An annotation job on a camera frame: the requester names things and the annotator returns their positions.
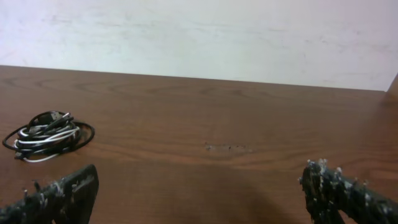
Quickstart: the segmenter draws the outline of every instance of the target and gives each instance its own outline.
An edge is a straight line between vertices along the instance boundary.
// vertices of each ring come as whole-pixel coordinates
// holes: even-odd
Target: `wall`
[[[0,0],[0,64],[387,90],[396,0]]]

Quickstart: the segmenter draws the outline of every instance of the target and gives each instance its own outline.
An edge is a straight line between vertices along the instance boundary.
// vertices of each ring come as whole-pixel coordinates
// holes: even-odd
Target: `black cable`
[[[75,151],[87,145],[95,135],[94,128],[84,122],[73,121],[70,113],[47,111],[34,116],[27,125],[16,129],[2,141],[3,146],[16,152],[15,159],[27,162],[41,162],[58,154]],[[90,129],[90,136],[79,143],[83,128]],[[14,145],[7,141],[17,134]],[[30,160],[33,155],[48,155],[39,160]]]

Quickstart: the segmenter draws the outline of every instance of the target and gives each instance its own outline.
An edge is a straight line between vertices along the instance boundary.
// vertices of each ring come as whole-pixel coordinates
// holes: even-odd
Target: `brown tabletop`
[[[0,67],[0,135],[48,110],[93,125],[49,161],[1,146],[0,206],[86,164],[92,223],[310,223],[307,159],[398,200],[398,104],[384,92]]]

